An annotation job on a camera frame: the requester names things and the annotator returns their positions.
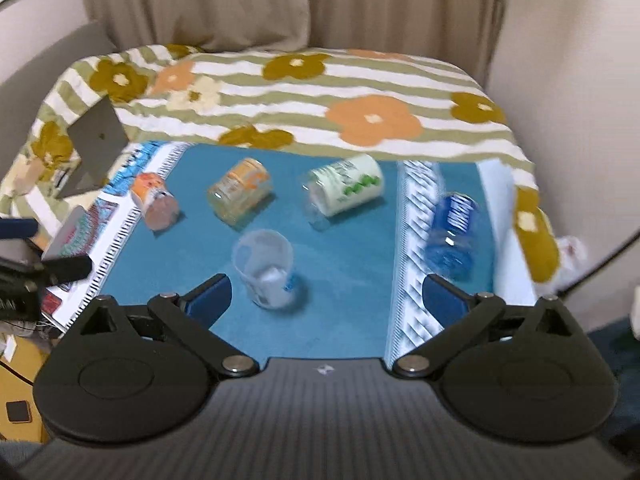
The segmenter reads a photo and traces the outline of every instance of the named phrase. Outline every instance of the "white patterned border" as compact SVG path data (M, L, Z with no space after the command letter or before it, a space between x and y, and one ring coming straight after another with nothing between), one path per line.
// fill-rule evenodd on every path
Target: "white patterned border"
M158 149L144 171L153 171L166 178L190 146L192 144L188 142L167 143ZM99 198L117 203L118 209L89 251L89 256L94 262L94 270L89 278L79 282L69 294L57 287L55 290L52 289L52 292L63 300L59 309L50 317L61 330L68 330L89 302L100 293L120 251L140 220L140 209L128 193L124 197L116 197L102 192Z
M422 282L430 272L422 256L435 205L444 192L437 163L398 162L396 261L385 351L388 367L443 330L422 304Z

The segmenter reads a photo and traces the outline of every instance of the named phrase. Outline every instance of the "beige curtain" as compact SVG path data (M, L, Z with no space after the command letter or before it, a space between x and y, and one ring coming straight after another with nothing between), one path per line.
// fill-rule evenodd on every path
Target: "beige curtain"
M484 82L502 0L309 0L312 46L449 61Z
M304 46L449 61L483 83L502 0L84 0L120 48L187 43L209 51Z
M308 43L308 0L84 0L121 50L181 43L219 52Z

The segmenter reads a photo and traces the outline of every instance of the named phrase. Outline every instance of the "floral blanket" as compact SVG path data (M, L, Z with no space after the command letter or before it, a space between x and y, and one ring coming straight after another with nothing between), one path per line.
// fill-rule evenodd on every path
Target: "floral blanket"
M0 214L35 216L51 236L71 206L97 193L55 198L78 163L66 128L108 94L129 139L184 140L346 157L478 161L500 158L518 186L514 227L536 282L559 265L538 208L533 165L504 113L446 62L362 50L207 54L151 45L74 63L44 100L28 142L0 187ZM46 170L27 195L12 181L28 160Z

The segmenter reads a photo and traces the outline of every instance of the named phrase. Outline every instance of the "gray headboard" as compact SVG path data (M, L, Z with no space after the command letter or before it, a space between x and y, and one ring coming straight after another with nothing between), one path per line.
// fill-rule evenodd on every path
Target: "gray headboard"
M115 52L102 26L89 23L40 53L0 84L0 180L27 139L36 114L58 77L73 62Z

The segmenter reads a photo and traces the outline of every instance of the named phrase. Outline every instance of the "wall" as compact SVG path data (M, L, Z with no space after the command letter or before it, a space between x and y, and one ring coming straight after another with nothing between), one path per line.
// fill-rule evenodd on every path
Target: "wall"
M488 83L536 173L556 233L590 266L640 225L640 0L508 0ZM576 292L585 328L628 314L640 244Z
M82 0L7 0L0 4L0 83L86 22Z

